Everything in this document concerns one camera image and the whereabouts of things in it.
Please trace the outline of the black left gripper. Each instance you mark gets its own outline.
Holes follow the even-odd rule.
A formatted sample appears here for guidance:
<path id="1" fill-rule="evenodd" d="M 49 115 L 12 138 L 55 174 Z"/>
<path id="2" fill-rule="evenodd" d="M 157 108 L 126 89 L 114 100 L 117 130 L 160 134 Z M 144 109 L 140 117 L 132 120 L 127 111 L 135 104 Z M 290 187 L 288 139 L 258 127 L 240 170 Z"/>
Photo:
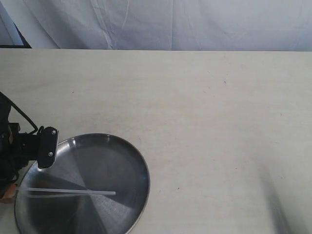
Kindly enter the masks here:
<path id="1" fill-rule="evenodd" d="M 58 130 L 40 127 L 36 134 L 20 133 L 18 123 L 0 128 L 0 203 L 15 201 L 19 171 L 29 161 L 37 161 L 41 169 L 53 165 L 58 147 Z"/>

